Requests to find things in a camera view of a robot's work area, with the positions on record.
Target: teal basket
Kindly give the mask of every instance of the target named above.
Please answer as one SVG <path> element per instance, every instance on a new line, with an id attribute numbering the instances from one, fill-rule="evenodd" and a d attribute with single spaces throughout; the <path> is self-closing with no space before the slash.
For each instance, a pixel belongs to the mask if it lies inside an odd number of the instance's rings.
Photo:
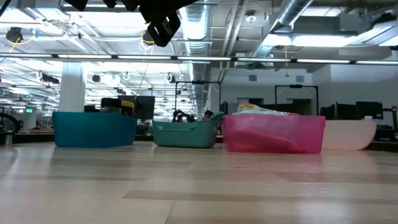
<path id="1" fill-rule="evenodd" d="M 213 147 L 217 138 L 216 121 L 170 123 L 153 121 L 154 141 L 158 146 Z"/>
<path id="2" fill-rule="evenodd" d="M 132 144 L 137 119 L 114 113 L 54 112 L 58 147 L 116 147 Z"/>

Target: wire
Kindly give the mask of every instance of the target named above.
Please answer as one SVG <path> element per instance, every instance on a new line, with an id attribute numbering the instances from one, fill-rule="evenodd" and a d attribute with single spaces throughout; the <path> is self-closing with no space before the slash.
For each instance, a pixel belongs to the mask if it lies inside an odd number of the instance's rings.
<path id="1" fill-rule="evenodd" d="M 24 45 L 24 44 L 27 44 L 27 43 L 29 43 L 30 41 L 32 41 L 34 37 L 35 37 L 35 36 L 33 35 L 32 38 L 30 38 L 27 42 L 23 42 L 23 43 L 18 43 L 19 38 L 18 38 L 17 42 L 15 42 L 15 43 L 13 43 L 13 42 L 11 42 L 11 41 L 9 41 L 9 40 L 7 40 L 7 41 L 10 42 L 10 43 L 12 43 L 12 44 L 15 44 L 15 45 Z"/>
<path id="2" fill-rule="evenodd" d="M 287 58 L 287 47 L 285 47 L 285 58 Z M 290 77 L 289 73 L 287 72 L 287 70 L 288 70 L 287 66 L 288 66 L 288 63 L 286 63 L 286 75 L 285 75 L 286 78 Z"/>
<path id="3" fill-rule="evenodd" d="M 334 8 L 338 8 L 338 9 L 340 9 L 340 11 L 341 11 L 341 13 L 344 13 L 344 11 L 339 7 L 339 6 L 332 6 L 329 10 L 327 10 L 327 12 L 325 13 L 325 15 L 323 15 L 323 16 L 326 16 L 332 9 L 334 9 Z"/>
<path id="4" fill-rule="evenodd" d="M 155 49 L 155 45 L 152 45 L 152 50 L 150 50 L 150 55 L 152 55 L 152 53 L 154 53 L 154 49 Z M 149 63 L 147 63 L 147 66 L 145 67 L 144 74 L 142 75 L 141 82 L 140 82 L 140 84 L 139 84 L 139 86 L 138 86 L 138 90 L 137 90 L 137 92 L 136 92 L 136 99 L 137 99 L 137 96 L 138 96 L 138 92 L 139 92 L 139 90 L 141 89 L 142 82 L 144 81 L 145 75 L 146 75 L 146 73 L 147 73 L 148 66 L 149 66 Z"/>
<path id="5" fill-rule="evenodd" d="M 21 38 L 18 37 L 17 41 L 15 41 L 14 45 L 11 47 L 11 50 L 9 51 L 9 53 L 11 53 L 12 50 L 14 50 L 15 46 L 17 45 L 17 43 L 18 43 L 18 41 L 19 41 L 20 39 L 21 39 Z"/>
<path id="6" fill-rule="evenodd" d="M 0 17 L 2 16 L 2 14 L 6 11 L 8 5 L 10 4 L 11 0 L 6 0 L 6 2 L 1 6 L 0 9 Z"/>

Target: yellow object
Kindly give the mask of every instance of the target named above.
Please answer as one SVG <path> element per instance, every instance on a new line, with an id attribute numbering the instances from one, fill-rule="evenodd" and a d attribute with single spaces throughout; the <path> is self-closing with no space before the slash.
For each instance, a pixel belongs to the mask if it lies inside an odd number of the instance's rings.
<path id="1" fill-rule="evenodd" d="M 11 47 L 11 50 L 9 51 L 9 53 L 12 52 L 12 50 L 14 50 L 15 46 L 18 44 L 18 41 L 20 40 L 20 38 L 18 37 L 17 41 L 15 43 L 13 43 L 14 45 Z"/>
<path id="2" fill-rule="evenodd" d="M 122 101 L 122 106 L 128 106 L 133 108 L 134 107 L 134 103 L 128 102 L 128 101 Z"/>

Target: ceiling light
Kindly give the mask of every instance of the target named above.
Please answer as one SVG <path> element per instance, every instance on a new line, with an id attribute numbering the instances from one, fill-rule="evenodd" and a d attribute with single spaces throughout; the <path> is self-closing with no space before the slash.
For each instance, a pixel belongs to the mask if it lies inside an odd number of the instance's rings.
<path id="1" fill-rule="evenodd" d="M 156 56 L 156 55 L 119 55 L 120 59 L 138 59 L 138 60 L 170 60 L 170 56 Z"/>
<path id="2" fill-rule="evenodd" d="M 292 40 L 289 36 L 286 35 L 275 35 L 269 34 L 263 41 L 262 44 L 264 46 L 289 46 L 292 45 Z"/>
<path id="3" fill-rule="evenodd" d="M 247 16 L 246 22 L 254 22 L 256 21 L 257 17 L 256 16 Z"/>
<path id="4" fill-rule="evenodd" d="M 58 55 L 60 58 L 97 58 L 97 59 L 107 59 L 112 58 L 110 55 Z"/>
<path id="5" fill-rule="evenodd" d="M 318 59 L 297 59 L 299 63 L 349 63 L 349 60 L 318 60 Z"/>
<path id="6" fill-rule="evenodd" d="M 357 61 L 357 65 L 398 65 L 398 62 L 393 61 Z"/>
<path id="7" fill-rule="evenodd" d="M 344 47 L 352 37 L 340 35 L 299 35 L 294 37 L 292 45 L 301 47 Z"/>
<path id="8" fill-rule="evenodd" d="M 18 53 L 14 53 L 14 54 L 12 54 L 12 53 L 1 53 L 0 54 L 0 57 L 21 57 L 21 58 L 23 58 L 23 57 L 27 57 L 27 58 L 32 58 L 32 57 L 34 57 L 34 58 L 49 58 L 49 57 L 52 57 L 52 55 L 50 55 L 50 54 L 18 54 Z"/>
<path id="9" fill-rule="evenodd" d="M 238 58 L 240 62 L 291 62 L 288 58 Z"/>
<path id="10" fill-rule="evenodd" d="M 177 57 L 178 60 L 204 60 L 204 61 L 212 61 L 212 60 L 217 60 L 217 61 L 230 61 L 230 57 L 194 57 L 194 56 L 182 56 L 182 57 Z"/>
<path id="11" fill-rule="evenodd" d="M 11 84 L 11 85 L 16 85 L 16 83 L 14 83 L 14 82 L 11 81 L 11 80 L 1 79 L 1 82 L 2 82 L 2 83 Z"/>

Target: ceiling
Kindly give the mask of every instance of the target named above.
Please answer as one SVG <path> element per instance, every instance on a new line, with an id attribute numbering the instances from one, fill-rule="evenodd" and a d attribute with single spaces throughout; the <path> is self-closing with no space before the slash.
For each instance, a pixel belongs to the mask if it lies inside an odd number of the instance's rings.
<path id="1" fill-rule="evenodd" d="M 184 55 L 185 42 L 182 29 L 180 29 L 169 43 L 168 46 L 147 47 L 143 49 L 141 44 L 141 35 L 146 30 L 147 24 L 138 12 L 126 12 L 125 8 L 117 7 L 108 9 L 105 7 L 88 7 L 85 12 L 78 12 L 64 2 L 62 7 L 57 6 L 58 1 L 54 1 L 53 6 L 37 7 L 34 9 L 18 8 L 16 5 L 10 6 L 0 17 L 0 52 L 9 52 L 13 43 L 9 42 L 5 35 L 10 27 L 21 27 L 24 36 L 24 45 L 16 45 L 12 52 L 14 53 L 50 53 L 50 54 L 152 54 L 154 55 Z M 225 40 L 228 21 L 233 0 L 212 0 L 201 1 L 200 4 L 207 4 L 211 7 L 210 21 L 210 55 L 220 56 Z M 233 45 L 232 55 L 237 53 L 248 54 L 252 52 L 262 42 L 262 28 L 267 16 L 277 12 L 280 9 L 282 1 L 251 1 L 246 11 L 253 10 L 256 16 L 254 22 L 243 20 L 238 38 Z M 100 4 L 98 1 L 89 1 L 92 6 Z M 372 12 L 380 8 L 393 6 L 397 4 L 396 0 L 372 0 L 372 1 L 340 1 L 340 0 L 316 0 L 302 14 L 302 16 L 318 17 L 336 17 L 341 13 L 358 14 Z M 275 46 L 271 54 L 273 57 L 293 57 L 293 58 L 333 58 L 333 59 L 384 59 L 391 55 L 389 47 L 379 47 L 375 45 L 362 47 L 305 47 L 305 46 Z M 106 83 L 94 83 L 91 79 L 93 75 L 113 75 L 119 76 L 120 85 L 138 88 L 142 80 L 141 88 L 155 88 L 156 91 L 141 90 L 139 95 L 155 95 L 159 102 L 163 102 L 168 115 L 170 114 L 174 103 L 163 101 L 164 97 L 174 97 L 174 84 L 165 81 L 167 74 L 175 75 L 178 80 L 190 81 L 189 64 L 174 63 L 126 63 L 126 62 L 85 62 L 85 70 L 88 74 L 88 83 L 86 91 L 86 103 L 98 104 L 102 96 L 116 96 L 116 90 L 98 90 L 99 86 L 109 86 Z M 220 74 L 219 63 L 211 64 L 211 79 L 216 80 Z M 234 68 L 230 65 L 224 85 L 261 85 L 262 82 L 250 83 L 242 74 L 247 73 L 245 69 Z M 317 65 L 291 65 L 292 73 L 298 73 L 308 77 L 313 71 L 320 68 Z M 46 73 L 62 81 L 62 62 L 34 61 L 4 58 L 0 64 L 1 78 L 3 83 L 15 83 L 15 85 L 46 86 L 37 76 L 38 71 Z M 255 70 L 251 74 L 276 74 L 280 76 L 280 82 L 286 83 L 285 65 L 283 63 L 274 64 L 265 70 Z M 30 95 L 25 95 L 24 91 L 15 91 L 2 88 L 1 98 L 42 98 L 47 95 L 46 100 L 52 104 L 57 104 L 59 88 L 29 88 Z M 194 104 L 189 103 L 192 99 L 191 91 L 182 91 L 178 97 L 178 107 L 185 110 L 196 111 Z M 21 100 L 3 100 L 2 106 L 12 106 L 26 104 Z M 56 110 L 53 106 L 51 110 L 43 110 L 43 113 L 49 113 Z"/>

